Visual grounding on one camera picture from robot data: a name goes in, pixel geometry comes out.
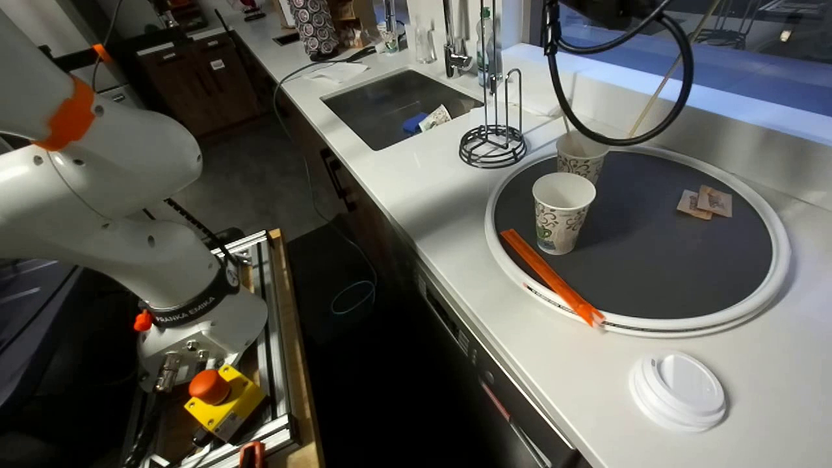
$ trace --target stainless steel sink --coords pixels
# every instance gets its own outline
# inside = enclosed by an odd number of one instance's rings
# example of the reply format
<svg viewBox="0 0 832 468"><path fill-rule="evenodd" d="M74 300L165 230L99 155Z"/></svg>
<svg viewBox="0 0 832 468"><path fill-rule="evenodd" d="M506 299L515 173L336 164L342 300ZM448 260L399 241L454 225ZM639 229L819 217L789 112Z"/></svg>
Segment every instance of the stainless steel sink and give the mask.
<svg viewBox="0 0 832 468"><path fill-rule="evenodd" d="M366 83L362 87L323 99L371 151L410 138L403 122L412 114L428 114L444 104L450 116L467 114L480 105L454 87L448 87L416 69Z"/></svg>

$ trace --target paper cup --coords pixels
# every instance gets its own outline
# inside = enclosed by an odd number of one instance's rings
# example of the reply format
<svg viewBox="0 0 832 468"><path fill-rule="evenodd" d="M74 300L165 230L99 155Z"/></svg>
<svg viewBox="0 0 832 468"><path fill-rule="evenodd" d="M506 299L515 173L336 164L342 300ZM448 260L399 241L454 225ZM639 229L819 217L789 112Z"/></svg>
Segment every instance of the paper cup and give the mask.
<svg viewBox="0 0 832 468"><path fill-rule="evenodd" d="M557 168L588 176L592 185L602 168L607 148L583 133L563 133L557 138Z"/></svg>
<svg viewBox="0 0 832 468"><path fill-rule="evenodd" d="M575 248L583 220L594 200L594 185L571 170L552 170L531 187L536 196L536 235L549 254Z"/></svg>

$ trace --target yellow object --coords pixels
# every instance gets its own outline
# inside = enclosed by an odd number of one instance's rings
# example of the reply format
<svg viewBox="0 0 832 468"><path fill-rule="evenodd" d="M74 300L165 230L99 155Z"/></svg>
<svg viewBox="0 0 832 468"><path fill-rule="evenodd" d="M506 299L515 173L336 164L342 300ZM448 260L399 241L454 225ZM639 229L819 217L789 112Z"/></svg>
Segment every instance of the yellow object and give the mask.
<svg viewBox="0 0 832 468"><path fill-rule="evenodd" d="M234 365L220 365L219 374L232 386L228 397L220 403L190 397L184 403L184 411L190 415L194 415L210 433L216 433L220 438L232 438L236 433L236 429L263 403L264 393Z"/></svg>

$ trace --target kitchen counter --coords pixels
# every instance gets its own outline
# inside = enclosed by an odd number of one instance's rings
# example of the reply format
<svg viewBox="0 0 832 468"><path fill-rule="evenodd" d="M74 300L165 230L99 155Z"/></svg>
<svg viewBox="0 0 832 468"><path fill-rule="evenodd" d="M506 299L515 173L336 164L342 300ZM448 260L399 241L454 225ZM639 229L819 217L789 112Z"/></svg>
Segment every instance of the kitchen counter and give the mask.
<svg viewBox="0 0 832 468"><path fill-rule="evenodd" d="M276 81L308 62L299 43L277 46L267 20L234 27ZM832 243L826 241L832 233L832 161L826 157L832 157L832 151L823 133L800 126L808 138L792 134L787 124L795 122L783 118L783 114L740 112L752 105L767 112L789 109L740 96L727 96L727 100L740 100L740 109L726 105L718 90L696 87L692 109L654 146L704 157L740 176L774 207L792 252L787 285L758 316L713 334L639 338L597 333L531 296L493 260L483 233L485 203L493 187L515 168L472 168L458 157L458 140L480 122L477 112L385 151L370 151L323 104L323 96L403 66L470 96L477 96L476 81L448 81L441 62L416 66L407 64L403 51L371 53L359 62L370 66L351 83L299 73L281 87L390 222L412 241L418 267L454 300L459 321L592 464L761 468L832 463L832 404L826 403L832 386L832 315L826 311L832 294ZM588 90L583 109L591 109L592 100L607 100L602 92L623 92L619 87L607 90L602 74L617 74L622 83L639 74L626 73L622 77L619 66L591 59L576 59L571 66L592 81L579 86ZM536 87L533 66L528 74L528 96L552 96ZM563 124L545 112L536 112L545 109L540 104L528 109L528 157L552 155L552 143ZM828 118L815 114L802 122L828 126ZM704 433L675 433L639 412L626 386L630 368L643 356L667 351L685 351L721 377L727 393L722 424Z"/></svg>

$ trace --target white lid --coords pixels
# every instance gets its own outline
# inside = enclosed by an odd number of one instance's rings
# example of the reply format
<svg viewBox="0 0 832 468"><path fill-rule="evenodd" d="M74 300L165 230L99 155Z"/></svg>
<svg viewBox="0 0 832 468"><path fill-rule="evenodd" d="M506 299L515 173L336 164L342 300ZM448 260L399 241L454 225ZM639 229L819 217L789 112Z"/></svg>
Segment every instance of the white lid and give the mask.
<svg viewBox="0 0 832 468"><path fill-rule="evenodd" d="M689 352L639 358L630 393L646 417L671 432L708 432L727 411L721 380Z"/></svg>

